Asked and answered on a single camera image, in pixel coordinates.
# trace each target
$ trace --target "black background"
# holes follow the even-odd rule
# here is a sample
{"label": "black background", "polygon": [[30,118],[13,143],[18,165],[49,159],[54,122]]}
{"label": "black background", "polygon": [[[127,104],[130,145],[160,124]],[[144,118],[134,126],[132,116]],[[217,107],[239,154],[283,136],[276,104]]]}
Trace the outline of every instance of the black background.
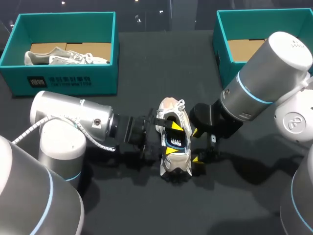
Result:
{"label": "black background", "polygon": [[[213,103],[222,90],[211,31],[120,33],[117,96],[86,97],[113,106],[115,113],[141,116],[165,97],[183,98],[186,110]],[[29,126],[32,98],[12,98],[0,78],[0,134],[13,140]],[[283,139],[273,122],[274,107],[223,140],[223,160],[206,175],[184,184],[159,176],[159,163],[134,169],[125,153],[119,167],[108,167],[107,153],[86,153],[83,197],[86,235],[282,235],[281,194],[309,145]],[[19,146],[36,157],[38,132]],[[205,138],[192,140],[192,149]],[[127,152],[132,148],[123,147]]]}

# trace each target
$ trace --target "teal box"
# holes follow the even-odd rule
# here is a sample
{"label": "teal box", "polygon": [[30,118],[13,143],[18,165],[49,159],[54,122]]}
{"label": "teal box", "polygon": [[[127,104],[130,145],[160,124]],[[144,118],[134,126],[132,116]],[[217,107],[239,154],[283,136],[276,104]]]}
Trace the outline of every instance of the teal box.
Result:
{"label": "teal box", "polygon": [[[111,59],[109,64],[25,66],[24,54],[32,43],[111,43]],[[13,95],[41,90],[116,94],[118,55],[115,12],[19,14],[0,59],[0,72]]]}
{"label": "teal box", "polygon": [[225,88],[246,61],[234,61],[227,40],[266,39],[277,31],[300,39],[313,52],[313,12],[310,8],[220,10],[213,33],[213,48]]}

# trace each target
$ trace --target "shoebox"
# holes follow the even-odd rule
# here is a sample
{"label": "shoebox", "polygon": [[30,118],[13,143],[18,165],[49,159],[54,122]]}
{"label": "shoebox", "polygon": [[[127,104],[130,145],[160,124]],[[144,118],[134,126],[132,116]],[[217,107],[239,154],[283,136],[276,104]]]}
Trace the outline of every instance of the shoebox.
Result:
{"label": "shoebox", "polygon": [[217,11],[213,48],[223,88],[277,31],[292,34],[313,52],[313,12],[310,8]]}
{"label": "shoebox", "polygon": [[[108,60],[108,64],[24,65],[24,54],[55,47]],[[0,59],[13,95],[41,90],[69,95],[116,94],[119,40],[115,12],[19,14]]]}

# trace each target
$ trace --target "white sneaker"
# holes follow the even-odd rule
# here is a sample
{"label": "white sneaker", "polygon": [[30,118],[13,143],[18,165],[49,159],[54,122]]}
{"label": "white sneaker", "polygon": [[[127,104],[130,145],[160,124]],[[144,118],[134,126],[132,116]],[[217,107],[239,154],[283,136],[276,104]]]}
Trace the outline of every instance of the white sneaker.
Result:
{"label": "white sneaker", "polygon": [[161,159],[161,176],[167,172],[187,172],[191,174],[191,127],[185,111],[185,101],[174,98],[165,98],[157,111],[157,118],[174,121],[184,131],[173,130],[156,126],[161,134],[161,144],[166,146],[166,153]]}
{"label": "white sneaker", "polygon": [[24,63],[25,65],[108,64],[109,61],[100,57],[93,57],[90,53],[83,55],[72,50],[66,51],[55,47],[55,49],[46,54],[27,51]]}

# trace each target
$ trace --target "shoe insole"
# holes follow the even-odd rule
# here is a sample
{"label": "shoe insole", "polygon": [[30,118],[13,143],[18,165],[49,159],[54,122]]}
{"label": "shoe insole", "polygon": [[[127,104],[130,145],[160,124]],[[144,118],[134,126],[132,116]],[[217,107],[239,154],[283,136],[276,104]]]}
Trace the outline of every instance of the shoe insole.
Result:
{"label": "shoe insole", "polygon": [[[170,116],[167,120],[176,122],[176,118]],[[184,149],[186,147],[186,134],[184,131],[165,128],[166,145],[173,149]]]}

